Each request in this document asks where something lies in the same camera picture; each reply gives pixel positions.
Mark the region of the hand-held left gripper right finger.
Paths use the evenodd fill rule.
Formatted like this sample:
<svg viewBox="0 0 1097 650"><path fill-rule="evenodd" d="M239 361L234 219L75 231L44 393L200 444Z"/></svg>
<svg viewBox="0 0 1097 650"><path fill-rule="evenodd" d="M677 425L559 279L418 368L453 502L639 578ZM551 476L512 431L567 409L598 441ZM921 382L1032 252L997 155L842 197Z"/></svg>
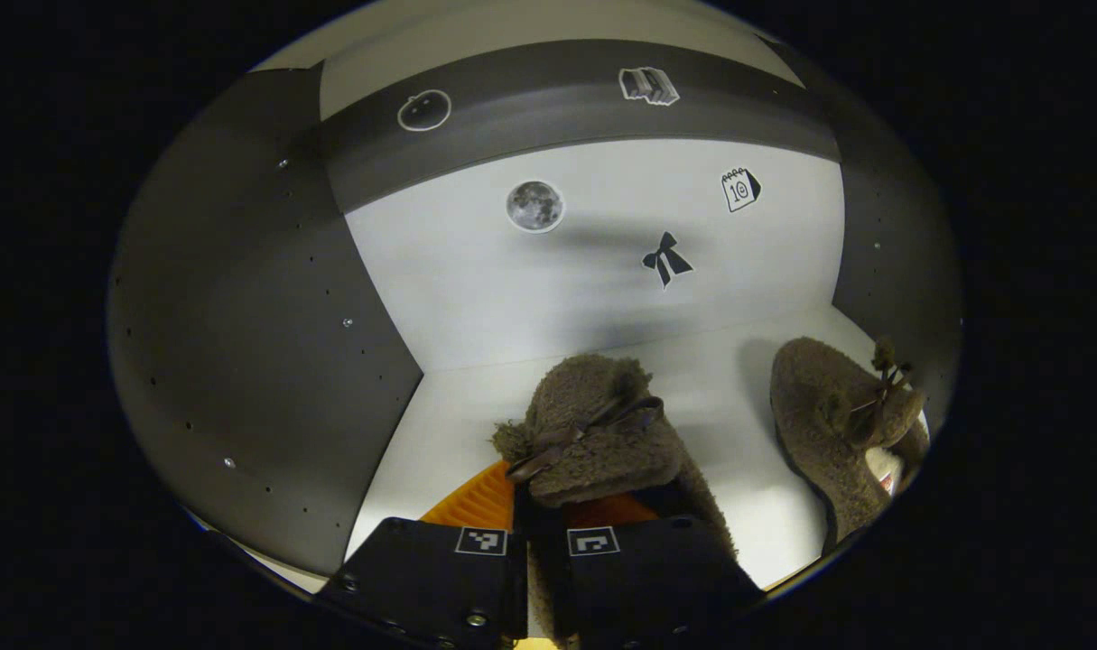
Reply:
<svg viewBox="0 0 1097 650"><path fill-rule="evenodd" d="M538 508L538 626L557 650L708 650L765 596L692 497Z"/></svg>

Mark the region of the white shoe cabinet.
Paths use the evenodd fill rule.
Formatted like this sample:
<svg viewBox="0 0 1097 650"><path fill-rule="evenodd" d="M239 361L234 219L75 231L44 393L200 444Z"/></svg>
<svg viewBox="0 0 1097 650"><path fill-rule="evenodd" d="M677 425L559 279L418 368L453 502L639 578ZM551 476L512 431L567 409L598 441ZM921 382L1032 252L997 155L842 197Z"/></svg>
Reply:
<svg viewBox="0 0 1097 650"><path fill-rule="evenodd" d="M945 427L941 193L866 103L698 0L377 0L210 101L131 203L120 404L201 525L299 588L490 464L553 363L634 357L762 588L819 558L776 350L890 337Z"/></svg>

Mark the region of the brown fluffy shoe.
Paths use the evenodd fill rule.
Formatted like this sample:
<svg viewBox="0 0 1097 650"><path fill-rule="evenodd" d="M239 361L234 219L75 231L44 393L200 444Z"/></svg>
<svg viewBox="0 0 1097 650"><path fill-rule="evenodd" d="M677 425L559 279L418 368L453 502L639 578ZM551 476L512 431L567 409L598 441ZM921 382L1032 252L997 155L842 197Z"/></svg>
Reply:
<svg viewBox="0 0 1097 650"><path fill-rule="evenodd" d="M811 337L787 341L772 362L776 440L824 505L824 555L875 523L931 447L926 395L890 337L877 339L870 365Z"/></svg>
<svg viewBox="0 0 1097 650"><path fill-rule="evenodd" d="M539 506L681 493L706 508L737 558L706 478L637 360L584 354L561 361L540 379L523 419L500 423L493 443L516 489L516 531L528 546L528 600L536 624Z"/></svg>

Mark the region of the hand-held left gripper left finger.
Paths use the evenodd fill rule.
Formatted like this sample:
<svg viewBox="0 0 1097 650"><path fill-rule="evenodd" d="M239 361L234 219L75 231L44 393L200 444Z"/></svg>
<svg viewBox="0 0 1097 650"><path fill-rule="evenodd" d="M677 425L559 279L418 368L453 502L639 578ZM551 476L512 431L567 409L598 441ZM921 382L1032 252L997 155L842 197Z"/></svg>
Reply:
<svg viewBox="0 0 1097 650"><path fill-rule="evenodd" d="M323 608L420 650L514 650L530 614L507 470L494 461L419 518L383 518L326 581Z"/></svg>

